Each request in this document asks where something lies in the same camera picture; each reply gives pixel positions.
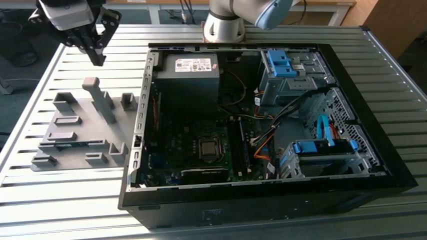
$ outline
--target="power supply label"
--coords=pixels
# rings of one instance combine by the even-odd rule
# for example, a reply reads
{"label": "power supply label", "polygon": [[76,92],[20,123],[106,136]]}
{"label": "power supply label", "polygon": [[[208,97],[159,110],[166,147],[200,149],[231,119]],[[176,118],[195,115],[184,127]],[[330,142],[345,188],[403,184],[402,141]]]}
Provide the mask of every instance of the power supply label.
{"label": "power supply label", "polygon": [[175,72],[211,72],[211,58],[179,58],[175,61]]}

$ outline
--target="wooden furniture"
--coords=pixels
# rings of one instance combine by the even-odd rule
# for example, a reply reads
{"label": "wooden furniture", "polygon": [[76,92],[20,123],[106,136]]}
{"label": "wooden furniture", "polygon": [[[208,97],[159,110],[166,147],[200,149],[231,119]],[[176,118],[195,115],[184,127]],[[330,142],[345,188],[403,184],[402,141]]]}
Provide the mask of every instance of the wooden furniture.
{"label": "wooden furniture", "polygon": [[[307,13],[302,25],[330,25],[339,26],[346,17],[350,7],[357,0],[306,0]],[[208,10],[210,0],[192,0],[194,10]],[[160,10],[180,10],[180,0],[107,0],[111,9],[144,9],[150,11],[151,24],[160,24]],[[0,9],[32,9],[35,0],[0,0]],[[304,2],[291,8],[283,24],[292,23],[300,19],[304,11]]]}
{"label": "wooden furniture", "polygon": [[426,0],[358,0],[343,26],[366,25],[398,58],[427,28]]}

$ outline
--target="wooden cabinet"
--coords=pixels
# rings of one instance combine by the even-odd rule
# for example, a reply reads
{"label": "wooden cabinet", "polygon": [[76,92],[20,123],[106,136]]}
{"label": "wooden cabinet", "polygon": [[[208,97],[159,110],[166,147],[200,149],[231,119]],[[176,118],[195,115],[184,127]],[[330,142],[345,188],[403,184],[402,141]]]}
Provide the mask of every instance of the wooden cabinet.
{"label": "wooden cabinet", "polygon": [[398,58],[427,29],[427,0],[357,0],[343,26],[366,25]]}

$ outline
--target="cable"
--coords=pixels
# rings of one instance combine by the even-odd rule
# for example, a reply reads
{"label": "cable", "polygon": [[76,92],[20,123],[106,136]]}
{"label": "cable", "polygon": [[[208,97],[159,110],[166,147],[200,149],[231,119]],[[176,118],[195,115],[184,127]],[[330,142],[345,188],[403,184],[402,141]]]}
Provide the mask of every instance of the cable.
{"label": "cable", "polygon": [[15,79],[4,79],[4,81],[20,81],[20,80],[30,80],[40,82],[40,79],[36,78],[15,78]]}
{"label": "cable", "polygon": [[180,3],[180,9],[184,12],[186,10],[184,10],[184,5],[183,5],[183,0],[179,0],[179,3]]}
{"label": "cable", "polygon": [[190,16],[191,16],[191,21],[192,21],[192,24],[196,24],[195,22],[195,16],[194,16],[194,7],[190,7],[188,3],[187,3],[187,0],[184,0],[184,3],[186,3],[186,6],[187,6],[187,9],[188,9],[188,12],[190,12]]}
{"label": "cable", "polygon": [[188,0],[188,4],[190,4],[190,15],[191,15],[191,21],[192,21],[192,24],[196,24],[196,21],[195,21],[195,12],[194,12],[194,4],[192,4],[192,0]]}
{"label": "cable", "polygon": [[330,127],[331,130],[332,130],[334,138],[335,138],[335,139],[342,139],[342,138],[341,138],[341,135],[339,135],[339,131],[337,130],[335,126],[330,123],[330,124],[328,124],[328,127]]}
{"label": "cable", "polygon": [[228,111],[228,109],[224,108],[223,106],[219,106],[219,109],[223,110],[231,116],[247,117],[250,119],[258,119],[258,120],[263,120],[264,119],[264,117],[256,117],[256,116],[251,116],[251,115],[247,115],[247,114],[234,113],[234,112]]}
{"label": "cable", "polygon": [[[231,99],[231,101],[234,102],[234,101],[235,101],[235,96],[231,95],[231,96],[230,96],[230,99]],[[247,114],[247,112],[243,110],[243,108],[242,108],[242,106],[239,105],[239,103],[236,103],[236,104],[234,105],[234,107],[235,107],[236,109],[239,109],[239,111],[240,111],[239,114]]]}
{"label": "cable", "polygon": [[[256,106],[255,107],[255,109],[254,109],[254,115],[255,115],[255,117],[259,117],[259,118],[264,118],[264,115],[259,115],[259,106]],[[275,119],[275,117],[272,116],[272,115],[268,115],[267,116],[270,119]]]}
{"label": "cable", "polygon": [[224,69],[224,72],[228,72],[228,73],[239,80],[239,82],[240,82],[240,84],[242,84],[242,87],[243,87],[243,94],[242,94],[242,97],[240,97],[240,99],[239,99],[238,101],[230,102],[230,103],[224,103],[224,104],[222,105],[223,107],[224,107],[224,106],[231,106],[231,105],[235,105],[235,104],[240,103],[242,100],[243,100],[243,99],[246,98],[246,96],[247,96],[247,86],[246,86],[244,82],[242,81],[242,79],[238,77],[236,74],[234,74],[232,71]]}
{"label": "cable", "polygon": [[268,129],[268,131],[267,131],[263,135],[258,136],[256,138],[254,138],[254,139],[251,140],[251,144],[258,144],[258,143],[260,142],[260,140],[262,140],[264,137],[267,137],[268,134],[270,134],[278,127],[279,127],[279,124],[271,126],[271,128]]}
{"label": "cable", "polygon": [[262,156],[262,155],[254,156],[254,158],[256,158],[256,159],[266,159],[266,160],[268,160],[268,161],[271,160],[270,157]]}
{"label": "cable", "polygon": [[299,109],[299,105],[303,102],[303,100],[308,97],[311,97],[315,94],[327,92],[330,90],[330,87],[324,86],[324,87],[319,87],[316,90],[310,90],[307,92],[304,92],[303,95],[300,95],[298,98],[295,98],[280,110],[280,112],[278,113],[278,115],[275,116],[271,125],[274,125],[278,120],[283,117],[286,117],[287,115],[290,115],[291,113],[294,113],[298,109]]}
{"label": "cable", "polygon": [[294,25],[298,23],[298,25],[302,24],[302,21],[303,21],[303,18],[306,16],[306,12],[307,12],[307,0],[303,0],[304,1],[304,10],[302,11],[302,15],[300,15],[300,19],[292,23],[290,23],[288,25]]}
{"label": "cable", "polygon": [[255,152],[255,154],[254,154],[254,157],[255,157],[255,158],[259,156],[259,153],[260,153],[264,145],[268,143],[270,139],[272,139],[274,135],[275,135],[275,132],[270,135],[270,137],[267,138],[267,140],[266,140],[266,141],[263,142],[263,144],[259,146],[259,148],[258,148],[258,150],[256,150],[256,152]]}

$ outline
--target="aluminum slotted table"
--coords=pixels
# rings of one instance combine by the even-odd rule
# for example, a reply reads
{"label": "aluminum slotted table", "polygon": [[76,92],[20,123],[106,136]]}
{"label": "aluminum slotted table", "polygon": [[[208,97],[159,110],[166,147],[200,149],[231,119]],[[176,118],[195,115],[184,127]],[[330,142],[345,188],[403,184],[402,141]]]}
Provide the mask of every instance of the aluminum slotted table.
{"label": "aluminum slotted table", "polygon": [[341,215],[168,228],[150,232],[118,209],[123,169],[34,172],[39,142],[54,116],[58,92],[90,97],[84,77],[99,77],[111,97],[140,93],[148,42],[199,42],[202,28],[123,25],[104,50],[104,67],[92,66],[76,47],[59,47],[0,155],[0,237],[11,239],[426,239],[427,98],[374,35],[358,27],[247,28],[247,41],[327,43],[398,148],[419,187],[378,199]]}

